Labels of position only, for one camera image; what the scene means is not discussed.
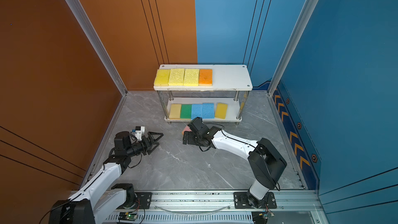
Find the brown wall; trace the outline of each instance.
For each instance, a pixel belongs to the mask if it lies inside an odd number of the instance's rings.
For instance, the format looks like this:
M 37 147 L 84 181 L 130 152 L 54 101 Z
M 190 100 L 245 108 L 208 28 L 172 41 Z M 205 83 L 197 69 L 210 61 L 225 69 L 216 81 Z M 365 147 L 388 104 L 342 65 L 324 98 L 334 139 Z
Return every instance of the brown wall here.
M 197 63 L 195 0 L 80 0 L 128 90 L 160 64 Z
M 121 95 L 64 0 L 0 9 L 1 222 L 38 223 L 78 189 Z

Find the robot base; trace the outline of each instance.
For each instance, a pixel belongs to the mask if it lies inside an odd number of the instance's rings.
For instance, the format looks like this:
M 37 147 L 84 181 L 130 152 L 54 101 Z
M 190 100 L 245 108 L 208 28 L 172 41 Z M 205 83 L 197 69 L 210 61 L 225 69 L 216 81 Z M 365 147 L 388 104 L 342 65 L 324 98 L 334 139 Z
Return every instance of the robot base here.
M 249 203 L 247 194 L 248 194 L 247 192 L 234 192 L 234 200 L 235 200 L 235 208 L 236 209 L 253 208 Z M 266 193 L 266 195 L 264 196 L 262 202 L 258 203 L 258 204 L 261 204 L 260 206 L 258 206 L 258 208 L 266 208 L 266 207 L 268 207 L 270 209 L 277 208 L 275 196 L 271 191 L 268 191 Z

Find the shelf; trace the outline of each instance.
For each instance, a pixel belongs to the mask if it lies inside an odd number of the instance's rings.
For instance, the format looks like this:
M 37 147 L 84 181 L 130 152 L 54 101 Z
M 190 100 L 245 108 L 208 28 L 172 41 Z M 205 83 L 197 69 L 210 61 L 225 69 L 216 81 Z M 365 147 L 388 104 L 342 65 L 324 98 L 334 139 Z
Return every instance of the shelf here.
M 214 103 L 214 110 L 217 108 L 217 103 L 228 104 L 226 110 L 225 119 L 222 118 L 204 118 L 204 122 L 241 122 L 237 120 L 236 117 L 239 113 L 239 101 L 234 101 L 233 98 L 194 98 L 194 97 L 174 97 L 173 101 L 167 103 L 167 111 L 170 112 L 171 104 L 202 104 L 202 103 Z M 189 122 L 188 119 L 170 119 L 169 122 Z
M 156 91 L 251 91 L 250 75 L 246 65 L 175 65 L 162 64 L 159 69 L 207 68 L 213 70 L 213 86 L 153 87 Z

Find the light yellow sponge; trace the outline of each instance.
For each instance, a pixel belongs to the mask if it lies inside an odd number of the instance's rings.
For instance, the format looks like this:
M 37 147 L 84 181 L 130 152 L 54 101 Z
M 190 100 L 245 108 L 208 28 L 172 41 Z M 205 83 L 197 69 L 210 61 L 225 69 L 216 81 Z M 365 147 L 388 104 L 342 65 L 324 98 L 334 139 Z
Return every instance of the light yellow sponge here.
M 185 68 L 172 68 L 170 70 L 169 86 L 184 86 Z
M 172 104 L 170 107 L 169 118 L 180 119 L 181 104 Z
M 225 119 L 227 108 L 228 108 L 228 104 L 217 103 L 217 109 L 216 109 L 216 113 L 214 114 L 214 117 Z
M 170 69 L 158 69 L 153 86 L 167 87 L 169 84 Z
M 199 86 L 199 69 L 187 68 L 184 75 L 184 86 Z

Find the porous textured sponge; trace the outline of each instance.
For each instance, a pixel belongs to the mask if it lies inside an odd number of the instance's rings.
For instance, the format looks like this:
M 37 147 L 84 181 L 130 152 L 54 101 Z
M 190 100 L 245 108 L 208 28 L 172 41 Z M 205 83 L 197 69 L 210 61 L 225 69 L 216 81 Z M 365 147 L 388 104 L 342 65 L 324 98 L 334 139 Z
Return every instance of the porous textured sponge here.
M 181 114 L 181 104 L 172 104 L 170 107 L 169 118 L 180 119 Z
M 191 119 L 192 105 L 191 104 L 183 104 L 181 106 L 181 115 L 180 119 Z
M 214 118 L 214 103 L 203 103 L 202 118 Z
M 199 69 L 187 68 L 184 75 L 184 86 L 197 87 L 199 85 Z
M 217 103 L 217 109 L 216 109 L 216 113 L 214 114 L 214 116 L 216 118 L 222 118 L 225 119 L 226 116 L 226 109 L 228 108 L 228 104 L 224 104 L 224 103 Z
M 199 72 L 199 86 L 212 86 L 213 85 L 213 70 L 201 69 Z
M 202 104 L 192 104 L 191 119 L 202 117 Z
M 167 87 L 169 85 L 170 69 L 158 69 L 153 86 Z
M 170 70 L 169 86 L 184 86 L 184 68 Z

